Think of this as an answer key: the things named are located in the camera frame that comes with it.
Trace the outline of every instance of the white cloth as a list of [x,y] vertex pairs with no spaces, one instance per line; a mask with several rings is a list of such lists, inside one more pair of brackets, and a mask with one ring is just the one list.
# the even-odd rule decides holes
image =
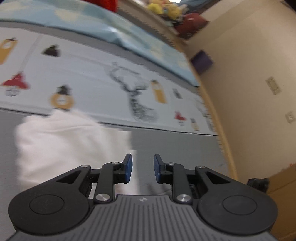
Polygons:
[[[83,164],[92,169],[122,162],[131,151],[130,132],[96,123],[80,111],[55,109],[48,117],[28,116],[16,128],[18,180],[26,190]],[[135,170],[115,193],[138,194]]]

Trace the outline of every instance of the gray fabric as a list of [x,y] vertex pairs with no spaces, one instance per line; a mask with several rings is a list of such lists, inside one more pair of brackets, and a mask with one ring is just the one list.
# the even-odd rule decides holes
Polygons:
[[[195,92],[194,87],[172,73],[116,45],[69,31],[23,23],[0,22],[0,27],[24,28],[102,49],[127,58],[134,63],[143,64],[148,69],[157,71],[180,86]],[[14,145],[13,131],[16,125],[21,123],[21,119],[28,115],[30,114],[0,110],[0,240],[7,239],[14,232],[7,214],[10,200],[20,191],[17,185],[17,168],[15,165],[17,150]],[[228,174],[227,164],[220,152],[216,136],[122,126],[118,128],[131,131],[131,142],[133,149],[137,152],[138,177],[143,195],[161,193],[169,189],[167,185],[158,185],[155,181],[154,154],[160,154],[164,162],[178,162],[187,169],[193,169],[196,165],[205,165],[225,175]]]

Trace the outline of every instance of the silver screw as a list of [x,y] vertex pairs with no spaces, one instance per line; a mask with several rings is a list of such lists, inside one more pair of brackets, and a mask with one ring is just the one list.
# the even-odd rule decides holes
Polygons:
[[98,195],[96,195],[96,200],[105,202],[108,201],[110,199],[110,196],[106,193],[100,193]]
[[191,197],[187,194],[180,194],[177,196],[177,200],[180,202],[188,202],[190,201]]

